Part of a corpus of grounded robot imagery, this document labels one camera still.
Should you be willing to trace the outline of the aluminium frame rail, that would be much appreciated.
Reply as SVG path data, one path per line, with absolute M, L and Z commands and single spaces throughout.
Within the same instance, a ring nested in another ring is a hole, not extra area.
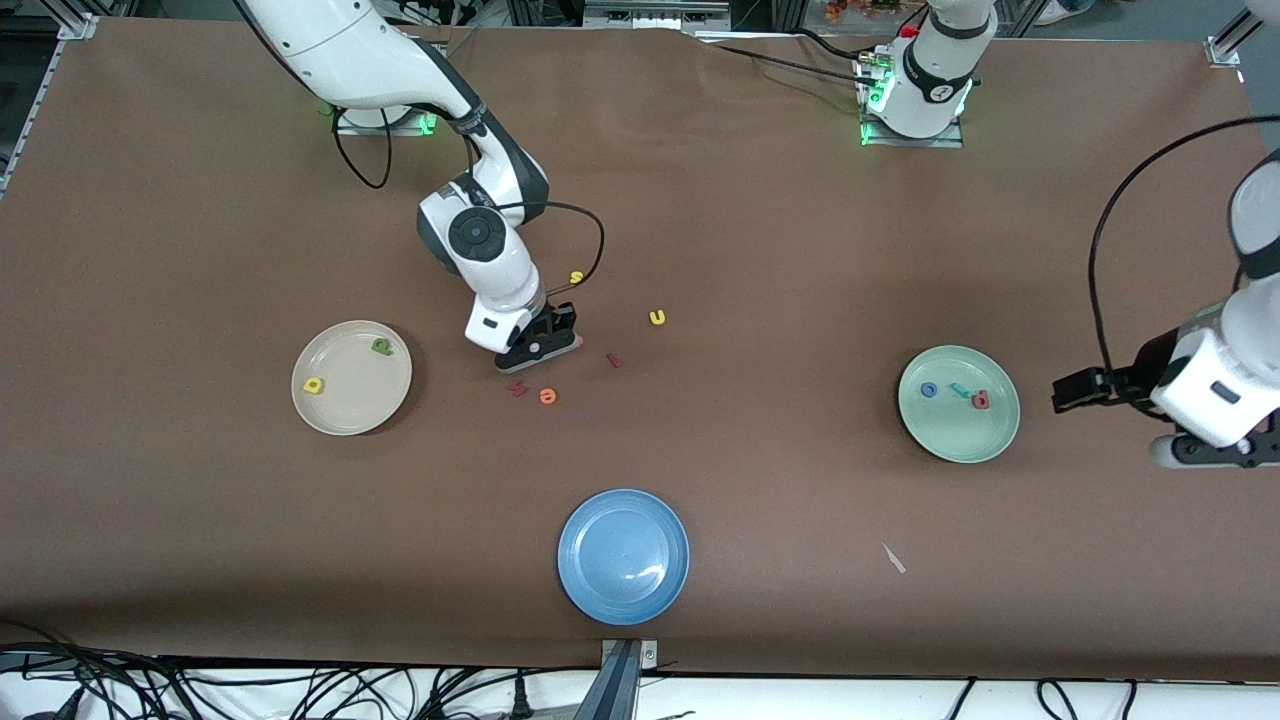
M 0 36 L 0 197 L 20 154 L 31 113 L 44 97 L 56 49 L 52 36 Z

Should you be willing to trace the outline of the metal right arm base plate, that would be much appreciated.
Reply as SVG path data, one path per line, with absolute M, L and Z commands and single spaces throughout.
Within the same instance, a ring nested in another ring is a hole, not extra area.
M 393 105 L 380 109 L 346 109 L 329 105 L 337 132 L 351 136 L 387 135 L 422 137 L 435 132 L 438 117 L 420 108 Z

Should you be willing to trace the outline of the aluminium frame corner bracket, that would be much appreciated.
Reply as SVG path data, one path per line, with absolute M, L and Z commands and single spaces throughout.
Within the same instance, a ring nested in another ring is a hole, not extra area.
M 1243 0 L 1244 6 L 1216 33 L 1204 41 L 1204 53 L 1212 67 L 1238 67 L 1239 50 L 1265 26 L 1280 27 L 1280 0 Z
M 83 40 L 93 33 L 96 24 L 93 6 L 86 0 L 41 0 L 59 24 L 60 41 Z

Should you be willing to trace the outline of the blue plate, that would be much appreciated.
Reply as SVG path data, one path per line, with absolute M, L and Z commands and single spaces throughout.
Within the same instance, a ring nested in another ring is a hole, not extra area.
M 568 516 L 557 544 L 559 583 L 577 610 L 612 626 L 659 618 L 691 569 L 687 532 L 675 510 L 641 489 L 594 495 Z

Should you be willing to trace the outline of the pale green plate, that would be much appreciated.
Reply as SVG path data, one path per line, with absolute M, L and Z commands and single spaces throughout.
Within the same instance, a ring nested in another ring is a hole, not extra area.
M 922 396 L 933 382 L 938 395 Z M 960 383 L 972 393 L 987 389 L 991 407 L 977 410 L 970 398 L 948 388 Z M 1021 424 L 1021 402 L 1012 378 L 988 355 L 966 346 L 941 345 L 918 354 L 904 368 L 896 391 L 899 416 L 927 452 L 948 462 L 987 462 L 1007 450 Z

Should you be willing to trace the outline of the brown paper table cover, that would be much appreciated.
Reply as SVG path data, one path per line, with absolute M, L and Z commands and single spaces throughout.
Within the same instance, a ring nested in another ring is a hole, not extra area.
M 585 345 L 518 398 L 415 231 L 465 167 L 448 129 L 369 190 L 241 23 L 108 18 L 67 47 L 0 199 L 0 619 L 137 653 L 585 666 L 611 629 L 557 541 L 634 487 L 691 541 L 640 628 L 680 673 L 1280 680 L 1280 468 L 1164 469 L 1158 423 L 1050 401 L 1098 360 L 1114 187 L 1251 113 L 1199 47 L 993 44 L 951 150 L 863 146 L 832 79 L 673 31 L 486 29 L 456 60 L 607 228 L 570 293 Z M 291 374 L 352 320 L 413 379 L 329 436 Z M 987 462 L 899 416 L 941 345 L 1018 389 Z

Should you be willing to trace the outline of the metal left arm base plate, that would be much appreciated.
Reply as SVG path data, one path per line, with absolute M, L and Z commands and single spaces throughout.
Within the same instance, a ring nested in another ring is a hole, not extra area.
M 928 79 L 916 86 L 892 54 L 864 53 L 855 61 L 861 145 L 959 149 L 963 131 L 959 117 L 965 109 L 973 82 L 937 85 Z

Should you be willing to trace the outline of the beige brown plate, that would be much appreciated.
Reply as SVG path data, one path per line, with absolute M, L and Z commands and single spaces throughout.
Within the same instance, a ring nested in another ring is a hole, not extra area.
M 390 341 L 394 354 L 375 354 L 375 338 Z M 321 377 L 325 389 L 308 395 L 301 386 Z M 375 430 L 401 409 L 413 379 L 407 343 L 390 327 L 371 320 L 342 322 L 316 334 L 302 350 L 291 374 L 291 397 L 301 419 L 329 436 Z

